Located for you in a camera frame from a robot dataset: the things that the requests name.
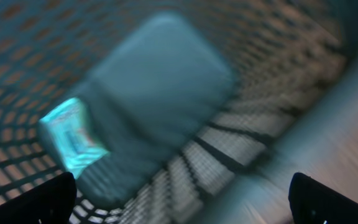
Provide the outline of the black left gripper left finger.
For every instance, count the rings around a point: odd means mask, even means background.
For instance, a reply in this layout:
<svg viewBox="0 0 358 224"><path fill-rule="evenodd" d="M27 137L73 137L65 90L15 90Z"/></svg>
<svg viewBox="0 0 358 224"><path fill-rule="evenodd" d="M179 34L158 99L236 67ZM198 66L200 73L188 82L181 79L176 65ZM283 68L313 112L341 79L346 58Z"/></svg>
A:
<svg viewBox="0 0 358 224"><path fill-rule="evenodd" d="M67 224L76 193L73 174L64 172L0 205L0 224Z"/></svg>

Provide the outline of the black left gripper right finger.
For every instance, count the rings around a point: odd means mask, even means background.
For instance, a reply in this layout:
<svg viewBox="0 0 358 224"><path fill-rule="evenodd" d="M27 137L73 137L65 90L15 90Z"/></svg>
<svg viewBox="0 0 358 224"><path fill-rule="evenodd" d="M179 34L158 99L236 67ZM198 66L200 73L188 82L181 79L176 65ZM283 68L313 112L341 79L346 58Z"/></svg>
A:
<svg viewBox="0 0 358 224"><path fill-rule="evenodd" d="M288 193L295 224L358 224L358 203L297 172Z"/></svg>

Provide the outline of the green toilet tissue pack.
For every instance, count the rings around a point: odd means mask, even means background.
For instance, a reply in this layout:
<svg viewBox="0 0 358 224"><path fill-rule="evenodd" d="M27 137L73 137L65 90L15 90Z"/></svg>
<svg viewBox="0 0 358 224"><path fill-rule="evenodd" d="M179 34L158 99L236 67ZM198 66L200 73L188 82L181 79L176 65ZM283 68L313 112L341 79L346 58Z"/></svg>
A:
<svg viewBox="0 0 358 224"><path fill-rule="evenodd" d="M87 105L79 98L59 104L40 120L52 140L63 168L74 178L91 164L109 154L99 136L91 129Z"/></svg>

